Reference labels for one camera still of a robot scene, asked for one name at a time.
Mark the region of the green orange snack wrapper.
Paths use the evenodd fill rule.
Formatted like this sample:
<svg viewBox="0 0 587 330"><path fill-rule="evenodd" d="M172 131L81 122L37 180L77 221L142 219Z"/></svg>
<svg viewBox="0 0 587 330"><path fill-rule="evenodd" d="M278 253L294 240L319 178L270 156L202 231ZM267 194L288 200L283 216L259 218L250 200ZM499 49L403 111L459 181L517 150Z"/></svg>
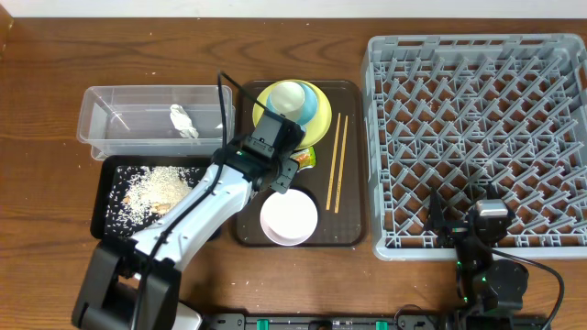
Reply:
<svg viewBox="0 0 587 330"><path fill-rule="evenodd" d="M299 164L299 171L312 169L316 165L316 152L313 147L305 148L293 153L291 159Z"/></svg>

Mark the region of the white bowl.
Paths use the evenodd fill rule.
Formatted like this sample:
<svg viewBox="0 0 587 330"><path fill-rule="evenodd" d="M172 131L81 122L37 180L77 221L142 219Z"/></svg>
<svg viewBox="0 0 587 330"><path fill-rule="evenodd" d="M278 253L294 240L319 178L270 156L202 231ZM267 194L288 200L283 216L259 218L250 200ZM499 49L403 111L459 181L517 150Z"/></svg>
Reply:
<svg viewBox="0 0 587 330"><path fill-rule="evenodd" d="M289 189L286 193L270 195L260 209L260 226L273 243L293 247L304 243L314 234L318 210L305 192Z"/></svg>

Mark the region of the white tissue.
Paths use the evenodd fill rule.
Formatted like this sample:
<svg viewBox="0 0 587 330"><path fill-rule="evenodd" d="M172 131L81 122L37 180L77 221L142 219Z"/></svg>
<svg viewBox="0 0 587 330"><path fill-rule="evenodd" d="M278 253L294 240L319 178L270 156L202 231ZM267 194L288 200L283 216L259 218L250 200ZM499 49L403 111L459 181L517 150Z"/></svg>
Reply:
<svg viewBox="0 0 587 330"><path fill-rule="evenodd" d="M174 128L182 138L198 138L199 133L194 127L193 121L179 104L170 106L170 119Z"/></svg>

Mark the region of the rice pile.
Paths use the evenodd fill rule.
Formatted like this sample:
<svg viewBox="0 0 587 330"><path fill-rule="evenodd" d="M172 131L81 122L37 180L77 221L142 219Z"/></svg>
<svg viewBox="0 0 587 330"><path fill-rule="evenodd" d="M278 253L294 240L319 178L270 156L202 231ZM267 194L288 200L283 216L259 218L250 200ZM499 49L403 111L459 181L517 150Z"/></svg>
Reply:
<svg viewBox="0 0 587 330"><path fill-rule="evenodd" d="M198 167L118 166L107 195L105 230L130 236L157 222L197 185Z"/></svg>

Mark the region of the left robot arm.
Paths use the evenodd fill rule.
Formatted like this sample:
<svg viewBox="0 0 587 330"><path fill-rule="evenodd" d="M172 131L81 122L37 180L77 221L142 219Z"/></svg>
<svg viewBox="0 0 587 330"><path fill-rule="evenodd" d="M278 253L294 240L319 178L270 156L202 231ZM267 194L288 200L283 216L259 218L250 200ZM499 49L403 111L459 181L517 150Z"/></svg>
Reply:
<svg viewBox="0 0 587 330"><path fill-rule="evenodd" d="M295 149L259 141L219 149L201 181L161 220L133 236L102 234L72 311L79 329L198 326L179 302L183 270L226 220L256 193L283 193L299 164Z"/></svg>

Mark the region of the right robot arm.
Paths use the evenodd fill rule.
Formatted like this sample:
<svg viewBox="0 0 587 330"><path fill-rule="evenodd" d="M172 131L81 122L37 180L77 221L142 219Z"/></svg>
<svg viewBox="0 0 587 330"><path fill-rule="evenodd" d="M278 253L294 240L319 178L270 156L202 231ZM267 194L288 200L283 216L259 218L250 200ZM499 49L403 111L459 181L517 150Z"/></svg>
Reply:
<svg viewBox="0 0 587 330"><path fill-rule="evenodd" d="M458 295L465 305L451 317L456 329L509 325L510 315L522 309L527 289L525 266L493 258L492 244L506 236L515 213L492 186L486 192L487 198L475 202L460 220L444 216L435 188L429 195L425 230L437 236L440 247L453 248L457 255Z"/></svg>

